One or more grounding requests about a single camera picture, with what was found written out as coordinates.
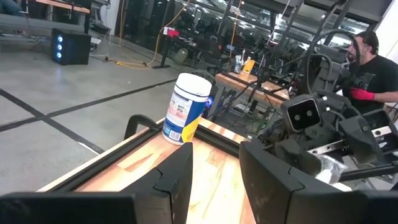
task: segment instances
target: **cleaning wipes canister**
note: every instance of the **cleaning wipes canister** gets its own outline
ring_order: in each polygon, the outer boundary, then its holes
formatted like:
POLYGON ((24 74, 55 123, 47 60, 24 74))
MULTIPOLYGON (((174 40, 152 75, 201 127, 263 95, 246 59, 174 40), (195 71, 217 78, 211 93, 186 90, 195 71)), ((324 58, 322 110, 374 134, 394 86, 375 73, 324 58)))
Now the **cleaning wipes canister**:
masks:
POLYGON ((181 73, 174 86, 163 125, 163 137, 173 144, 192 142, 211 91, 202 77, 181 73))

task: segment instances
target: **blue light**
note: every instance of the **blue light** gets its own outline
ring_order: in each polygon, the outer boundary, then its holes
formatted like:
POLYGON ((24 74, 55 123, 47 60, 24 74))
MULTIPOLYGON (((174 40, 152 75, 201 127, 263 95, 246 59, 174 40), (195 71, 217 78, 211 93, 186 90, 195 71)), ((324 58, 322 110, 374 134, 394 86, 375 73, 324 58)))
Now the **blue light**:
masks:
POLYGON ((213 105, 213 99, 212 97, 209 97, 206 101, 206 107, 211 107, 213 105))

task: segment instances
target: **gray floor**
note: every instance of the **gray floor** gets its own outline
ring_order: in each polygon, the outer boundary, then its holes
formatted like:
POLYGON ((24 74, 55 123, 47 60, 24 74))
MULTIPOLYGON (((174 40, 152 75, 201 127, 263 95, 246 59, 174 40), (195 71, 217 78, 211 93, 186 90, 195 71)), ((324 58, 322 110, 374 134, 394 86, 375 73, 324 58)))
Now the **gray floor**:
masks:
MULTIPOLYGON (((103 46, 94 54, 105 52, 107 48, 103 46)), ((148 62, 153 56, 150 52, 141 53, 148 56, 145 57, 120 46, 111 46, 111 53, 113 59, 126 62, 133 62, 129 58, 148 62)), ((5 131, 2 127, 33 118, 35 113, 46 115, 173 80, 183 70, 176 65, 159 70, 137 70, 95 58, 90 59, 89 65, 63 67, 47 55, 29 50, 1 52, 0 67, 0 89, 37 110, 32 114, 0 96, 0 195, 37 190, 97 155, 43 121, 5 131)), ((107 150, 123 140, 131 115, 145 114, 155 121, 164 117, 173 86, 174 82, 171 82, 51 119, 107 150)))

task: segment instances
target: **man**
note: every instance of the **man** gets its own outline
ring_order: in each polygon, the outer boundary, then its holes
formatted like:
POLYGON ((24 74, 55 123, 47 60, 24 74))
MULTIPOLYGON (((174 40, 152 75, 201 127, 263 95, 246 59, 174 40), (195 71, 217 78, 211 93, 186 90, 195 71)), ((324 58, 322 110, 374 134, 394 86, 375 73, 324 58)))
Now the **man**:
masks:
MULTIPOLYGON (((353 106, 362 114, 381 109, 384 103, 398 102, 398 65, 393 61, 377 54, 379 40, 373 31, 361 32, 355 35, 361 54, 360 67, 357 75, 361 73, 375 74, 368 89, 345 88, 343 94, 353 106)), ((356 51, 351 44, 348 49, 349 58, 355 60, 356 51)))
POLYGON ((0 13, 6 13, 13 16, 23 16, 22 8, 13 0, 0 0, 0 13))

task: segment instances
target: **red glove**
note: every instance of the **red glove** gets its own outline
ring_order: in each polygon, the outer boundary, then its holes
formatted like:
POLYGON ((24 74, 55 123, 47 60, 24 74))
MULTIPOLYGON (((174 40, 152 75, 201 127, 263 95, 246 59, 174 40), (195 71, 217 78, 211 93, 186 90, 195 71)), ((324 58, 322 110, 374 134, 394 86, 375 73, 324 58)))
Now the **red glove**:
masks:
POLYGON ((374 93, 359 88, 352 88, 351 96, 356 100, 374 100, 374 93))

